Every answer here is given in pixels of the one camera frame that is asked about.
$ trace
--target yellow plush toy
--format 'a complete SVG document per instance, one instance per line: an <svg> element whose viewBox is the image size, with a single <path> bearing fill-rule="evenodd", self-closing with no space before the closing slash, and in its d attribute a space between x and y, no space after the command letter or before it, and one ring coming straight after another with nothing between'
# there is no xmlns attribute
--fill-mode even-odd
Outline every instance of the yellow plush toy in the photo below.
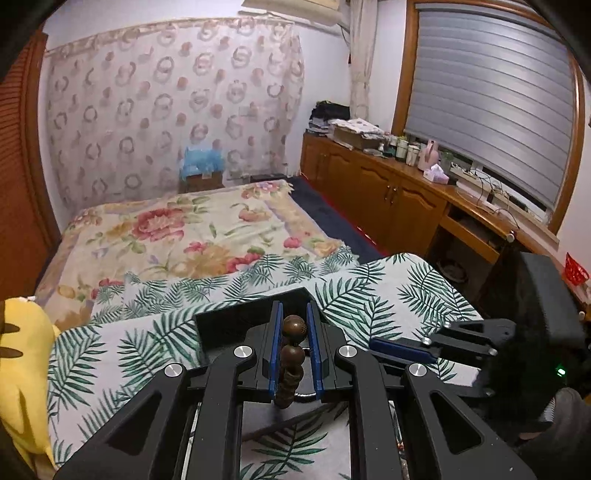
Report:
<svg viewBox="0 0 591 480"><path fill-rule="evenodd" d="M25 298L0 301L0 420L33 468L32 454L55 466L47 425L47 371L60 331Z"/></svg>

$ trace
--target green led light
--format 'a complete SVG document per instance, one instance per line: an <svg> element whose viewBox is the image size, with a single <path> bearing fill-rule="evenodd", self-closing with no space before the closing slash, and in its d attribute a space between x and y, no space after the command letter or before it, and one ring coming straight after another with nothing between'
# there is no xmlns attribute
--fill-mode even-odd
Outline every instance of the green led light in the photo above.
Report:
<svg viewBox="0 0 591 480"><path fill-rule="evenodd" d="M556 367L556 374L559 377L563 377L566 375L566 369L562 366L562 364L558 364L558 366Z"/></svg>

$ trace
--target white wall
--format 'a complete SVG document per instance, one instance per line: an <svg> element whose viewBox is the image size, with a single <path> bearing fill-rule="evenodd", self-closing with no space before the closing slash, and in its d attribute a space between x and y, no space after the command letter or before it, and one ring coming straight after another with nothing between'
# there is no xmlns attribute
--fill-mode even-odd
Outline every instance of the white wall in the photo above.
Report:
<svg viewBox="0 0 591 480"><path fill-rule="evenodd" d="M232 17L241 9L241 3L242 0L68 0L47 19L43 31L49 35L47 48L51 49L78 38L147 22L183 17ZM348 105L350 83L349 49L340 28L334 27L329 29L330 32L299 25L296 28L304 53L306 76L300 110L286 142L290 174L299 169L302 135L315 103L331 100ZM50 165L45 125L46 78L47 72L39 85L41 160L51 204L63 231L69 215L57 194L56 178Z"/></svg>
<svg viewBox="0 0 591 480"><path fill-rule="evenodd" d="M404 49L406 0L378 3L378 32L369 82L369 121L386 131L392 126ZM585 82L585 137L579 175L558 232L557 259L569 252L591 273L591 86Z"/></svg>
<svg viewBox="0 0 591 480"><path fill-rule="evenodd" d="M369 121L386 132L392 128L398 96L406 4L406 0L385 0L378 3L378 31L369 79Z"/></svg>
<svg viewBox="0 0 591 480"><path fill-rule="evenodd" d="M583 154L579 166L577 183L574 185L573 196L569 209L566 211L562 226L558 231L560 245L559 260L564 262L566 252L591 273L591 86L585 85L585 137Z"/></svg>

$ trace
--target wooden desk drawer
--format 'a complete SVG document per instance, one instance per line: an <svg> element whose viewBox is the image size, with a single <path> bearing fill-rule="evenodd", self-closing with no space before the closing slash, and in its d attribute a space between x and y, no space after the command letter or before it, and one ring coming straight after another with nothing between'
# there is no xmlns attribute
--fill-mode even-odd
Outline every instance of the wooden desk drawer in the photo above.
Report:
<svg viewBox="0 0 591 480"><path fill-rule="evenodd" d="M441 218L439 226L461 240L488 263L494 264L499 258L499 252L492 248L486 240L478 235L476 229L470 229L468 225L460 223L447 215Z"/></svg>

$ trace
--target wooden window frame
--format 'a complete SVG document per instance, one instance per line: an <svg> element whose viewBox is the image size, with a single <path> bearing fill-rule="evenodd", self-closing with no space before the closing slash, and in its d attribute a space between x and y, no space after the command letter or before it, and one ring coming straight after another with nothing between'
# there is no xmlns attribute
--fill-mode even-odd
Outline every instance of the wooden window frame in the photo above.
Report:
<svg viewBox="0 0 591 480"><path fill-rule="evenodd" d="M495 8L508 13L519 15L538 22L539 24L553 28L544 18L519 5L507 4L495 0L407 0L406 30L404 33L404 49L402 53L402 69L400 71L400 82L398 84L398 98L396 100L396 109L394 111L394 120L392 121L391 132L393 135L403 135L404 127L408 118L408 109L410 107L410 98L413 92L414 69L417 62L418 46L418 16L419 11L416 4L462 4L476 5L479 7ZM583 137L585 129L585 92L584 81L581 69L574 59L572 53L570 57L570 70L573 78L573 130L570 140L569 156L567 158L567 167L564 171L564 178L558 193L558 202L547 228L553 234L557 234L562 221L569 207L570 199L573 195L574 185L579 173L581 163L581 154L583 152Z"/></svg>

